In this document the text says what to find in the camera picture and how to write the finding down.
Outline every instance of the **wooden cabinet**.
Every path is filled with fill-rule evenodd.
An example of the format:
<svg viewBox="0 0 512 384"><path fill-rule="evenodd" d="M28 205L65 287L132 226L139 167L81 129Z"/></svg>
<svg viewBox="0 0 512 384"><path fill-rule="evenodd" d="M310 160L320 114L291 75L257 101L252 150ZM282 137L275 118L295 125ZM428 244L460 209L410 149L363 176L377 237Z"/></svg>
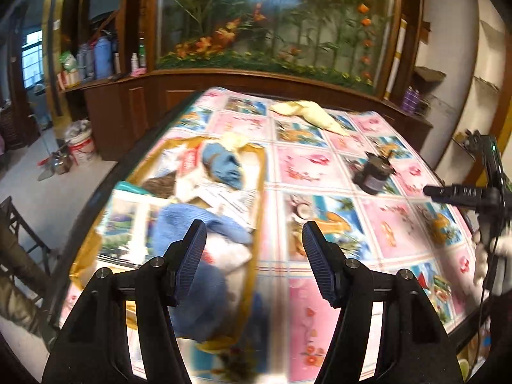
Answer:
<svg viewBox="0 0 512 384"><path fill-rule="evenodd" d="M311 100L330 109L377 111L417 151L432 128L390 102L319 81L229 69L158 70L81 88L99 154L104 160L119 160L167 111L195 91L213 86L262 97Z"/></svg>

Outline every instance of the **white bottle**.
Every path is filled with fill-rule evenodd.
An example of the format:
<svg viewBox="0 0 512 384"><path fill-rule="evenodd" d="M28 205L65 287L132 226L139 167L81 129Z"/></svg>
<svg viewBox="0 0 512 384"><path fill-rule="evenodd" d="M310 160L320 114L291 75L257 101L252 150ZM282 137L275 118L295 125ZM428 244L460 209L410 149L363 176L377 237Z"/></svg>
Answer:
<svg viewBox="0 0 512 384"><path fill-rule="evenodd" d="M139 57L136 53L132 54L132 72L139 68Z"/></svg>

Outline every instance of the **window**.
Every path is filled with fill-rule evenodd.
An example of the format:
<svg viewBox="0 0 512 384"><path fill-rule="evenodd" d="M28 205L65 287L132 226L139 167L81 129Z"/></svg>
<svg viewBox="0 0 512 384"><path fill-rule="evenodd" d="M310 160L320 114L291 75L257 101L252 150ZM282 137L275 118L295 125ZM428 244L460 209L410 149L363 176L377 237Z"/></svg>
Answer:
<svg viewBox="0 0 512 384"><path fill-rule="evenodd" d="M43 80L43 31L27 34L21 47L21 65L25 88Z"/></svg>

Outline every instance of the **white bucket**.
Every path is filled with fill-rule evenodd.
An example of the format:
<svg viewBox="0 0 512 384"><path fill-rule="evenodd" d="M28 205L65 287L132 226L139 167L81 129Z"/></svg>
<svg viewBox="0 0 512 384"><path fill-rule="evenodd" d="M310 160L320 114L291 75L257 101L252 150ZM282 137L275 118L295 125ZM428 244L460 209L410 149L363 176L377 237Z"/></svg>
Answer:
<svg viewBox="0 0 512 384"><path fill-rule="evenodd" d="M69 140L69 150L77 165L89 163L96 158L96 147L91 137L91 129Z"/></svg>

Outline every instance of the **purple container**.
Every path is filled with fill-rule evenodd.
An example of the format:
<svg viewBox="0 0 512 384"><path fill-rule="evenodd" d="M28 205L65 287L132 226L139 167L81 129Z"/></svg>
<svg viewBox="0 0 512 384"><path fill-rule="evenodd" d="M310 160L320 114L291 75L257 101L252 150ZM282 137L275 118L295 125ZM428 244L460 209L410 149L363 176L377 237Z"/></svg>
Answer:
<svg viewBox="0 0 512 384"><path fill-rule="evenodd" d="M407 88L404 95L404 101L402 102L401 109L409 114L413 114L416 111L416 107L420 101L419 93L414 91L413 88Z"/></svg>

